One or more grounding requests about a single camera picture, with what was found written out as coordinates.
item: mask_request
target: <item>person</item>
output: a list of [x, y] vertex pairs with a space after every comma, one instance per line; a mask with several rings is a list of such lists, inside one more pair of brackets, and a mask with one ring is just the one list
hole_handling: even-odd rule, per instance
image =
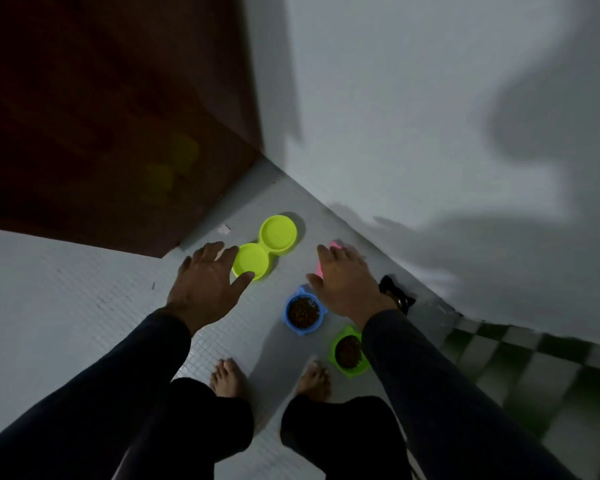
[[[206, 479], [245, 450], [253, 414], [245, 377], [221, 360], [210, 387], [172, 380], [192, 336], [238, 304], [253, 275], [230, 284], [237, 255], [206, 244], [178, 270], [167, 305], [111, 352], [0, 433], [0, 479]], [[379, 292], [350, 249], [318, 247], [323, 278], [307, 277], [321, 302], [362, 331], [382, 382], [428, 480], [572, 479], [558, 460], [451, 364]], [[327, 478], [410, 478], [405, 443], [377, 397], [327, 403], [328, 371], [312, 363], [283, 414], [284, 445]]]

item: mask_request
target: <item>blue bowl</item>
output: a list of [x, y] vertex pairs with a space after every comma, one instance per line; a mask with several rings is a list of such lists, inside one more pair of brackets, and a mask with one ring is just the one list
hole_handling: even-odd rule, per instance
[[[309, 298], [312, 302], [318, 305], [318, 308], [320, 309], [320, 317], [318, 317], [318, 320], [313, 325], [311, 325], [311, 327], [298, 328], [295, 325], [293, 325], [293, 323], [291, 323], [291, 321], [289, 320], [289, 305], [291, 305], [291, 303], [293, 303], [298, 298]], [[307, 333], [311, 333], [312, 331], [316, 331], [318, 330], [318, 328], [320, 328], [320, 325], [322, 325], [322, 320], [324, 320], [324, 316], [326, 313], [327, 309], [324, 306], [322, 306], [316, 295], [306, 290], [304, 286], [300, 286], [300, 288], [298, 288], [298, 291], [296, 291], [295, 295], [291, 296], [287, 300], [287, 304], [285, 305], [285, 312], [284, 314], [282, 314], [282, 321], [286, 323], [291, 330], [295, 331], [298, 335], [303, 337]]]

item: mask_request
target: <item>hand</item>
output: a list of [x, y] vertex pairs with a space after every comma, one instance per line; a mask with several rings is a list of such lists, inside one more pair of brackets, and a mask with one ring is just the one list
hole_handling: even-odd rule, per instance
[[160, 309], [182, 320], [192, 337], [204, 325], [217, 322], [229, 313], [253, 279], [254, 273], [248, 271], [229, 284], [238, 247], [224, 250], [216, 259], [223, 248], [223, 242], [207, 243], [193, 256], [187, 256], [180, 265], [167, 305]]
[[380, 293], [378, 283], [357, 251], [320, 245], [318, 258], [323, 278], [316, 274], [306, 277], [329, 311], [349, 317], [362, 330], [376, 313], [397, 309], [391, 298]]

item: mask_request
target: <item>pink object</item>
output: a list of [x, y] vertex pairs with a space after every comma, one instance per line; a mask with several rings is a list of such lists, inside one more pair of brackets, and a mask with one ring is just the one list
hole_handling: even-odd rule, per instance
[[[334, 248], [338, 248], [338, 249], [342, 249], [342, 246], [339, 245], [337, 242], [335, 241], [331, 241], [329, 243], [329, 247], [334, 247]], [[318, 261], [318, 266], [315, 268], [315, 273], [322, 277], [322, 266], [320, 266], [320, 261]]]

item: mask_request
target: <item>door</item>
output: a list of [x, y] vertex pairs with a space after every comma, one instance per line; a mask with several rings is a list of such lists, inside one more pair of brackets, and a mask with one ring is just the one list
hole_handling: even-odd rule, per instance
[[0, 0], [0, 229], [161, 257], [260, 155], [233, 0]]

